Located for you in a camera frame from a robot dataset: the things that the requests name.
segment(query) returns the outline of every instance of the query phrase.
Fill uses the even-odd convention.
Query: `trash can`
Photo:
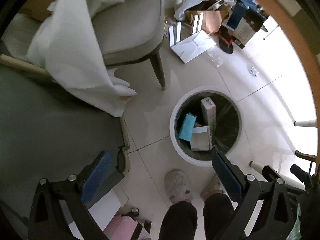
[[[190,142],[179,138],[179,131],[187,113],[197,116],[196,122],[204,124],[200,100],[210,97],[216,105],[216,125],[212,150],[230,154],[242,133],[240,109],[235,99],[211,86],[196,88],[184,95],[175,106],[170,118],[170,137],[177,153],[187,162],[211,167],[212,151],[192,151]]]

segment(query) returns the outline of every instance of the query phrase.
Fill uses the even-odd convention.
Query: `white curtain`
[[[114,70],[106,70],[86,0],[57,0],[27,56],[68,92],[113,116],[120,117],[136,94],[128,82],[114,77]]]

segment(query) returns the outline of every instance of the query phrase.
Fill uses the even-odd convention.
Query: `black pants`
[[[204,203],[206,240],[213,240],[234,212],[227,195],[216,193]],[[189,202],[172,205],[162,221],[159,240],[193,240],[197,229],[197,210]]]

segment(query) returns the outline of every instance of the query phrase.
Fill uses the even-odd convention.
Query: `slipper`
[[[226,189],[224,188],[221,180],[219,179],[218,175],[216,174],[212,180],[208,183],[208,185],[204,188],[204,190],[201,192],[201,198],[207,196],[209,193],[221,190],[222,193],[227,195]]]
[[[224,26],[221,26],[219,29],[219,45],[220,48],[228,53],[233,53],[233,39],[232,36],[229,34],[228,29]]]
[[[189,181],[182,171],[168,172],[164,177],[164,187],[172,204],[193,199]]]

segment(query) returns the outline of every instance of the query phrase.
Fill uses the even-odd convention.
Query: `metal bolt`
[[[46,182],[47,182],[47,179],[41,179],[41,180],[39,181],[39,183],[40,183],[41,185],[45,184]]]
[[[255,177],[251,174],[247,175],[247,180],[248,181],[254,181],[255,180]]]
[[[74,180],[76,180],[77,179],[77,175],[75,175],[75,174],[72,174],[72,175],[70,175],[69,177],[68,177],[68,180],[70,180],[70,181],[74,181]]]
[[[278,182],[280,185],[282,185],[282,184],[284,183],[284,180],[281,179],[281,178],[278,178],[278,179],[277,179],[277,182]]]

